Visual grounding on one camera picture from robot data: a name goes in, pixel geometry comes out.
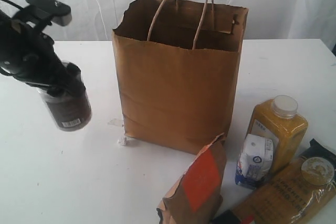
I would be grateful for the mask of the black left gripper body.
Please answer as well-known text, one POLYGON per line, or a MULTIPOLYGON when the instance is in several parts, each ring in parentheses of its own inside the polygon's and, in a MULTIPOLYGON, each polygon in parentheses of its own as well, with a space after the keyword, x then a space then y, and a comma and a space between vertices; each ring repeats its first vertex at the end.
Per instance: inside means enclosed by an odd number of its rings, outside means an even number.
POLYGON ((55 54, 54 41, 43 33, 49 18, 35 27, 1 17, 1 74, 37 88, 66 88, 66 68, 55 54))

